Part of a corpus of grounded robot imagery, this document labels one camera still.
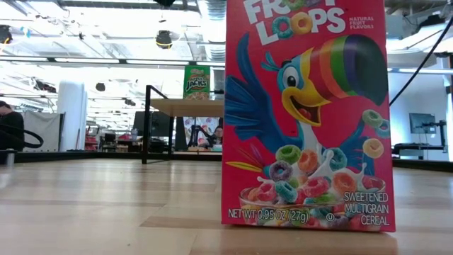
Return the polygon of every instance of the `table leg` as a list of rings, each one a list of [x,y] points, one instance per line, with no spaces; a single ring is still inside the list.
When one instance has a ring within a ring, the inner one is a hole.
[[[171,159],[171,155],[173,153],[173,150],[171,149],[173,146],[173,126],[175,122],[174,117],[170,117],[170,125],[168,127],[168,159]]]

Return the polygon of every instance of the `black metal frame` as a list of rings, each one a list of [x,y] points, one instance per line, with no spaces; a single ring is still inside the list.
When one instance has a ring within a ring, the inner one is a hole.
[[[175,117],[170,116],[170,125],[168,126],[168,153],[160,154],[156,156],[155,154],[148,153],[148,144],[149,144],[149,119],[151,114],[149,109],[151,108],[151,90],[156,92],[163,99],[168,99],[162,92],[160,92],[156,87],[152,85],[147,85],[146,98],[145,98],[145,114],[144,114],[144,129],[143,129],[143,146],[142,146],[142,164],[148,164],[148,159],[156,159],[158,157],[161,160],[203,160],[203,161],[221,161],[221,155],[206,155],[206,154],[174,154],[173,153],[173,129]]]
[[[144,128],[143,128],[143,146],[142,146],[142,164],[148,164],[148,145],[149,145],[149,119],[151,115],[149,114],[149,110],[151,108],[151,90],[156,92],[160,95],[163,99],[168,99],[162,92],[160,92],[156,87],[152,85],[147,85],[147,90],[145,93],[145,103],[144,103]],[[172,158],[172,146],[173,146],[173,126],[174,126],[175,118],[173,116],[170,117],[170,125],[168,125],[168,154],[165,158],[166,160],[170,160]]]

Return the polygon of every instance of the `red cereal box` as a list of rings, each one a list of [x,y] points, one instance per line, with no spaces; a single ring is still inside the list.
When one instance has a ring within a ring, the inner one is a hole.
[[[394,232],[384,1],[228,1],[222,222]]]

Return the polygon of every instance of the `wooden table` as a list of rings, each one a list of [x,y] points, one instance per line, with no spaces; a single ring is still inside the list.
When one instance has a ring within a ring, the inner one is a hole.
[[[1,254],[452,254],[453,174],[395,169],[397,231],[373,234],[221,225],[221,173],[212,161],[0,166]]]
[[[223,100],[152,99],[151,107],[171,117],[223,117]]]

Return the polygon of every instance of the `toucan wing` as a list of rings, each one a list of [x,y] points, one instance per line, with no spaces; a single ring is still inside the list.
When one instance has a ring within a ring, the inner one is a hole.
[[[362,136],[363,130],[365,128],[365,123],[360,119],[359,125],[348,139],[346,139],[340,146],[340,149],[345,153],[348,158],[348,167],[355,168],[357,170],[362,169],[362,164],[367,163],[367,168],[365,169],[366,175],[374,175],[374,161],[369,158],[363,152],[363,143],[369,138]]]
[[[271,152],[287,144],[275,119],[272,102],[253,71],[248,54],[248,34],[237,46],[239,70],[246,82],[234,77],[226,78],[225,123],[234,126],[240,140],[257,137]]]

